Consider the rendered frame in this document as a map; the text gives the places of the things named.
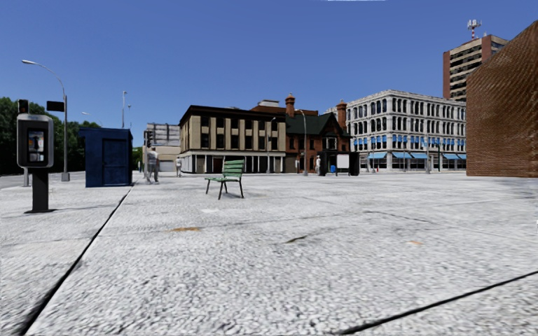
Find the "brown brick building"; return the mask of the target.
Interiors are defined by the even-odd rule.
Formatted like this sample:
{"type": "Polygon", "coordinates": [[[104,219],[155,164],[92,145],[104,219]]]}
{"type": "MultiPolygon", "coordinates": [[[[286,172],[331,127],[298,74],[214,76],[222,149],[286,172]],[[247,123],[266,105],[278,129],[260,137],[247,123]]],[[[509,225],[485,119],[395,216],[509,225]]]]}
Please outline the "brown brick building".
{"type": "Polygon", "coordinates": [[[538,178],[538,20],[467,78],[467,175],[538,178]]]}

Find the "beige and dark building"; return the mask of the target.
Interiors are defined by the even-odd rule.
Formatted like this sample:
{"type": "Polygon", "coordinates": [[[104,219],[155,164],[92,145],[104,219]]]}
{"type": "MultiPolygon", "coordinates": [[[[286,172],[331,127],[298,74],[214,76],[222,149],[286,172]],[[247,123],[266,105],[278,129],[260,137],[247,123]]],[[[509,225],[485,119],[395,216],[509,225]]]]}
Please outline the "beige and dark building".
{"type": "MultiPolygon", "coordinates": [[[[265,127],[273,115],[233,107],[191,105],[179,122],[182,171],[219,174],[223,163],[244,160],[247,173],[266,173],[265,127]]],[[[270,173],[284,173],[284,120],[270,131],[270,173]]]]}

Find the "white stone building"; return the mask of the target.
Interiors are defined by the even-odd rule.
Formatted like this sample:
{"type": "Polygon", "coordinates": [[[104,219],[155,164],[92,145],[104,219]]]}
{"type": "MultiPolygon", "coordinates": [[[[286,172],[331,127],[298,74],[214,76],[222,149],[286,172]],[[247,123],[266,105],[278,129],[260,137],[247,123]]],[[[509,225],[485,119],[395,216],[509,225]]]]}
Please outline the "white stone building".
{"type": "Polygon", "coordinates": [[[467,109],[463,101],[384,90],[346,103],[350,151],[361,169],[443,171],[467,168],[467,109]]]}

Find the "red brick building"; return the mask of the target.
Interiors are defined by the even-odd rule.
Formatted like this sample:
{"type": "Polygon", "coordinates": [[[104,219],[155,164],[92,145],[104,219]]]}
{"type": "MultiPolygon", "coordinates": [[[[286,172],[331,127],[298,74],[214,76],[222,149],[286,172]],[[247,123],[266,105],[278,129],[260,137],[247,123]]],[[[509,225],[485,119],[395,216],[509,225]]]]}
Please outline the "red brick building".
{"type": "MultiPolygon", "coordinates": [[[[262,101],[252,108],[252,111],[269,113],[278,119],[284,120],[285,142],[282,167],[286,173],[303,173],[303,116],[295,111],[296,98],[289,94],[285,99],[285,106],[277,102],[262,101]]],[[[315,161],[318,152],[344,151],[349,152],[351,136],[347,131],[345,102],[336,106],[335,113],[320,115],[317,110],[303,110],[307,123],[307,164],[308,173],[315,172],[315,161]]]]}

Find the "pale concrete building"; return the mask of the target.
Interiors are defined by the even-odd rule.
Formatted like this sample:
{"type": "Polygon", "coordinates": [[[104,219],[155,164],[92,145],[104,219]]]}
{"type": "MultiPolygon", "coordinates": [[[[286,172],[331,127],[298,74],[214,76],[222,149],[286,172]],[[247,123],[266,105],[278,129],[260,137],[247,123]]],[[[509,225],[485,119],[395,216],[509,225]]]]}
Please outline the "pale concrete building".
{"type": "Polygon", "coordinates": [[[147,123],[146,130],[153,132],[151,147],[155,147],[160,160],[161,172],[175,172],[175,160],[181,152],[180,126],[159,123],[147,123]]]}

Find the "black bus shelter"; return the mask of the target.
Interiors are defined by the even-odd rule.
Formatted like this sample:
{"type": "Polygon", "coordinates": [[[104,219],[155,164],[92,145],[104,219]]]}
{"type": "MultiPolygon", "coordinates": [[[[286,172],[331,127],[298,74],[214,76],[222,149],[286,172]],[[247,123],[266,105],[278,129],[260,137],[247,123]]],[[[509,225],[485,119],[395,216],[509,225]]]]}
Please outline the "black bus shelter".
{"type": "Polygon", "coordinates": [[[347,172],[350,176],[358,176],[360,172],[360,155],[358,152],[344,152],[336,150],[324,150],[318,152],[320,174],[347,172]]]}

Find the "green bench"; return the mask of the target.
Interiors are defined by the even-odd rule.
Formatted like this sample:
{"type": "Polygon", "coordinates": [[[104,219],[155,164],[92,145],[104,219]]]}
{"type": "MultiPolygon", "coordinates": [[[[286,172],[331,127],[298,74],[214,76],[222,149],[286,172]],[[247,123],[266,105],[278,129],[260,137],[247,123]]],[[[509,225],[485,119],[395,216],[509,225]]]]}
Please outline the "green bench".
{"type": "Polygon", "coordinates": [[[242,175],[244,172],[244,160],[230,160],[225,161],[223,163],[223,169],[222,169],[222,176],[218,177],[206,177],[205,180],[207,181],[207,187],[206,192],[209,191],[209,185],[212,181],[219,182],[221,184],[220,190],[219,190],[219,199],[221,199],[222,190],[224,189],[225,192],[228,192],[227,188],[227,182],[236,182],[239,183],[240,186],[240,195],[241,198],[244,197],[243,188],[242,188],[242,175]]]}

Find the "pay phone on a post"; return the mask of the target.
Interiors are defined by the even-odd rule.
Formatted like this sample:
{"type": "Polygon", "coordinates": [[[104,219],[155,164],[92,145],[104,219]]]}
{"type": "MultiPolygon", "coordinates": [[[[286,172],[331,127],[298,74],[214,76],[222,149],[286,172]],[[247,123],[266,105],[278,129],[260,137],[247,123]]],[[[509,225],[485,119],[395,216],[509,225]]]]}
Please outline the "pay phone on a post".
{"type": "Polygon", "coordinates": [[[48,172],[54,164],[54,124],[46,115],[21,113],[17,116],[17,164],[32,175],[32,210],[49,208],[48,172]]]}

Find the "brown and beige tower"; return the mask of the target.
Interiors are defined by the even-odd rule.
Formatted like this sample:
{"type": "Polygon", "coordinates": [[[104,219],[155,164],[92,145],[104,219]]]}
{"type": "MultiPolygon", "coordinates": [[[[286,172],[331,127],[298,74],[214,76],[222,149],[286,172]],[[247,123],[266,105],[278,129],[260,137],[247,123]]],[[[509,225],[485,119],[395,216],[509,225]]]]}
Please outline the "brown and beige tower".
{"type": "Polygon", "coordinates": [[[485,34],[477,37],[480,20],[468,20],[471,40],[443,53],[443,97],[455,101],[467,100],[467,77],[482,63],[502,49],[509,40],[485,34]]]}

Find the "blue booth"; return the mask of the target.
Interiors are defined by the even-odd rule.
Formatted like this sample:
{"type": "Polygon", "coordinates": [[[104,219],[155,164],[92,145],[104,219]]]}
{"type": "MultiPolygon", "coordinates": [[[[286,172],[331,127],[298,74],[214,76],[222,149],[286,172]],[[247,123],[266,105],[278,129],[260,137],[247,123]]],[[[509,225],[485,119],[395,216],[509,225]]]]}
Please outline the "blue booth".
{"type": "Polygon", "coordinates": [[[82,127],[85,139],[85,186],[128,186],[132,183],[132,135],[128,129],[82,127]]]}

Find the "trees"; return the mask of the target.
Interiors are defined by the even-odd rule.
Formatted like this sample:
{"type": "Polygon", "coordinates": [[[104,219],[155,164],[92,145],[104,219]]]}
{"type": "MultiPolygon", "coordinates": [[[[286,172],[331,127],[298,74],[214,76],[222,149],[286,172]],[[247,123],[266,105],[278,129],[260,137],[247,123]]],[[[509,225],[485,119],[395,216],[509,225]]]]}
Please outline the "trees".
{"type": "MultiPolygon", "coordinates": [[[[51,172],[62,172],[64,169],[64,123],[55,115],[47,113],[45,108],[31,102],[29,110],[32,114],[41,114],[53,119],[54,165],[51,172]]],[[[0,97],[0,176],[21,174],[23,169],[17,164],[17,116],[18,103],[8,97],[0,97]]],[[[85,169],[85,139],[78,134],[81,127],[98,127],[97,123],[88,121],[67,123],[67,163],[68,171],[85,169]]]]}

